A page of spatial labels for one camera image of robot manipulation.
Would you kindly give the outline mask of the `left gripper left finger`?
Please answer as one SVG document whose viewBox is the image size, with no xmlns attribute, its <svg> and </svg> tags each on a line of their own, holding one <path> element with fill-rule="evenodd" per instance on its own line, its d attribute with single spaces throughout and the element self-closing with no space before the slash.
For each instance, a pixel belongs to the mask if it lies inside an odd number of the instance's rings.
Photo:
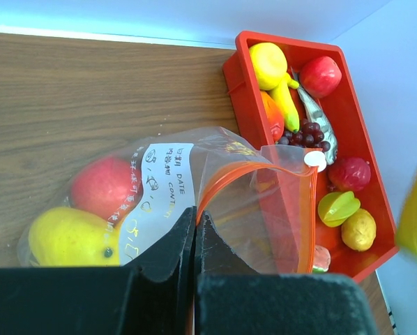
<svg viewBox="0 0 417 335">
<path fill-rule="evenodd" d="M 122 267 L 0 269 L 0 334 L 184 334 L 195 209 Z"/>
</svg>

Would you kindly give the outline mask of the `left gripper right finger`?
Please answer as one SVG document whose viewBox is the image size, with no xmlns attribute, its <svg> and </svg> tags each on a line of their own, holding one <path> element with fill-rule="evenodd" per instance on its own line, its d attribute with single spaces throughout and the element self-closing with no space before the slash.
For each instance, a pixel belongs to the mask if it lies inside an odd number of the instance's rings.
<svg viewBox="0 0 417 335">
<path fill-rule="evenodd" d="M 337 274 L 258 274 L 204 212 L 195 250 L 196 334 L 378 334 L 363 290 Z"/>
</svg>

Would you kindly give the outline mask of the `clear zip top bag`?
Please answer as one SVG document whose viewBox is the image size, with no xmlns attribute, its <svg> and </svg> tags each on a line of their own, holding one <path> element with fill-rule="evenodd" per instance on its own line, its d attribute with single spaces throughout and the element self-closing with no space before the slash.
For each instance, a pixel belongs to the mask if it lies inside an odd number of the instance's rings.
<svg viewBox="0 0 417 335">
<path fill-rule="evenodd" d="M 113 223 L 120 228 L 119 266 L 164 237 L 192 207 L 198 225 L 210 213 L 220 237 L 253 270 L 312 271 L 315 244 L 308 230 L 316 216 L 317 175 L 326 167 L 320 150 L 283 144 L 255 149 L 226 128 L 204 127 L 135 140 L 89 164 L 109 156 L 135 162 L 142 175 L 138 203 Z M 79 172 L 22 233 L 17 244 L 22 266 L 42 267 L 29 248 L 31 224 L 54 207 L 78 209 L 70 187 Z"/>
</svg>

